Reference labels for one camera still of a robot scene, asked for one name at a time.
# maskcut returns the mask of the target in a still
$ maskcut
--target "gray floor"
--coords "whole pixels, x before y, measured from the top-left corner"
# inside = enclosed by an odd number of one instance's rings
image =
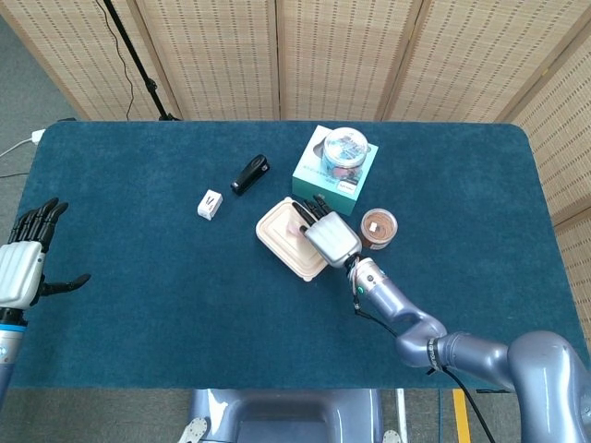
[[[36,129],[76,116],[18,38],[0,18],[0,152],[30,137]],[[35,153],[27,144],[0,159],[0,176],[26,173]],[[26,176],[0,178],[0,244],[17,214]],[[384,392],[386,425],[396,428],[393,393]],[[457,442],[452,395],[407,390],[410,441]],[[0,413],[0,442],[173,442],[187,418],[185,390],[13,389]],[[476,402],[499,442],[519,441],[519,409],[513,395],[477,395]],[[469,411],[472,441],[486,442]]]

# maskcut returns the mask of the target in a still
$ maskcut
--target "black wire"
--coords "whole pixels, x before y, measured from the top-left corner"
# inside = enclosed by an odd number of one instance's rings
[[[394,329],[390,328],[387,324],[385,324],[383,321],[378,320],[377,318],[373,317],[371,314],[368,314],[365,311],[362,311],[361,308],[355,310],[355,315],[356,316],[360,316],[362,318],[367,318],[368,320],[372,320],[375,321],[376,323],[378,323],[380,326],[382,326],[384,329],[386,329],[388,332],[391,333],[391,335],[393,335],[394,337],[398,337],[398,334],[394,331]]]
[[[462,389],[462,391],[464,392],[464,395],[466,396],[468,401],[470,401],[470,404],[472,405],[472,409],[474,409],[474,412],[476,413],[476,417],[478,417],[478,421],[482,425],[482,428],[484,429],[484,432],[488,437],[488,441],[490,443],[495,443],[495,439],[493,438],[492,434],[490,433],[490,429],[488,429],[487,422],[484,420],[484,417],[482,416],[482,414],[480,413],[480,410],[476,406],[476,402],[472,398],[472,395],[470,395],[470,392],[468,392],[468,389],[466,389],[466,387],[464,386],[464,383],[462,383],[462,380],[460,380],[460,378],[458,378],[453,372],[451,372],[445,366],[441,370],[445,374],[450,376],[453,379],[453,381],[455,381],[458,384],[458,386]]]
[[[96,3],[97,6],[103,12],[103,15],[104,15],[104,23],[107,25],[107,28],[108,28],[109,32],[111,32],[111,35],[115,39],[115,48],[117,50],[117,55],[119,55],[119,58],[121,59],[121,63],[123,63],[123,73],[125,74],[125,76],[127,78],[127,81],[129,82],[129,87],[131,88],[131,102],[129,102],[129,106],[127,107],[127,112],[126,112],[126,120],[129,121],[129,111],[131,111],[131,105],[133,104],[133,100],[135,98],[134,95],[133,95],[133,83],[131,82],[131,80],[129,79],[129,76],[127,75],[126,61],[123,59],[123,56],[121,55],[121,52],[119,51],[119,40],[117,39],[117,36],[115,35],[115,33],[113,32],[113,30],[111,29],[111,25],[109,25],[109,18],[107,17],[107,13],[103,9],[103,7],[101,6],[101,4],[99,3],[99,0],[94,0],[94,3]]]
[[[19,175],[29,175],[29,173],[16,173],[16,174],[9,174],[9,175],[0,175],[0,178],[18,177]]]
[[[364,311],[361,310],[361,306],[359,304],[359,299],[356,296],[356,294],[354,295],[353,300],[354,300],[354,305],[355,305],[355,315],[356,316],[360,316],[362,318],[367,318],[368,320],[375,321],[380,326],[382,326],[384,329],[386,329],[388,332],[390,332],[391,335],[393,335],[394,337],[398,337],[398,334],[392,328],[390,328],[388,325],[386,325],[383,321],[378,320],[377,318],[373,317],[371,314],[368,314],[367,312],[364,312]],[[468,399],[468,401],[470,401],[470,404],[472,405],[472,409],[476,413],[476,417],[478,417],[478,421],[480,422],[480,425],[482,426],[482,428],[484,429],[485,434],[488,437],[488,441],[490,443],[495,443],[495,439],[492,436],[492,434],[490,433],[490,429],[488,429],[487,422],[485,421],[484,417],[482,416],[482,413],[480,413],[480,410],[478,409],[478,406],[476,406],[476,402],[472,398],[472,395],[470,395],[470,392],[468,392],[468,389],[464,386],[464,383],[462,383],[462,380],[460,380],[460,378],[458,378],[447,367],[443,367],[441,370],[445,374],[447,374],[448,376],[450,376],[453,379],[453,381],[455,381],[457,383],[457,385],[460,387],[460,389],[464,392],[464,395],[466,396],[466,398]]]

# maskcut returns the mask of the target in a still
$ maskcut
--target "woven panel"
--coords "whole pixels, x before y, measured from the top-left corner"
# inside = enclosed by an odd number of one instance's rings
[[[591,206],[591,38],[513,121],[529,136],[550,215]]]
[[[591,219],[558,232],[558,242],[587,349],[591,351]]]
[[[185,118],[279,115],[274,3],[140,1],[139,7]]]
[[[373,120],[392,88],[412,2],[280,1],[282,117]]]
[[[587,7],[433,1],[389,119],[493,121]]]
[[[130,85],[124,76],[114,37],[106,28],[103,12],[95,2],[0,2],[6,21],[33,54],[41,54],[40,63],[77,109],[91,120],[126,119],[131,100]],[[126,1],[114,3],[146,70],[159,83]],[[129,118],[155,120],[159,116],[158,111],[110,17],[109,22],[119,40],[127,74],[134,85],[135,100]],[[170,109],[165,94],[159,93],[164,107]]]

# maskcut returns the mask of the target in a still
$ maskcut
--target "white box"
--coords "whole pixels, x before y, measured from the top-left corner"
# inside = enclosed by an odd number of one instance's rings
[[[218,211],[218,208],[220,208],[222,201],[222,194],[208,189],[203,200],[197,206],[197,214],[204,219],[211,220]]]

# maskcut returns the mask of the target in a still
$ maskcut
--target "yellow floor stripe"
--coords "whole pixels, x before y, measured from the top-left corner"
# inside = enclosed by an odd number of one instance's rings
[[[458,442],[470,443],[468,411],[465,409],[465,395],[461,389],[453,390],[453,409],[455,410],[455,423],[458,427]]]

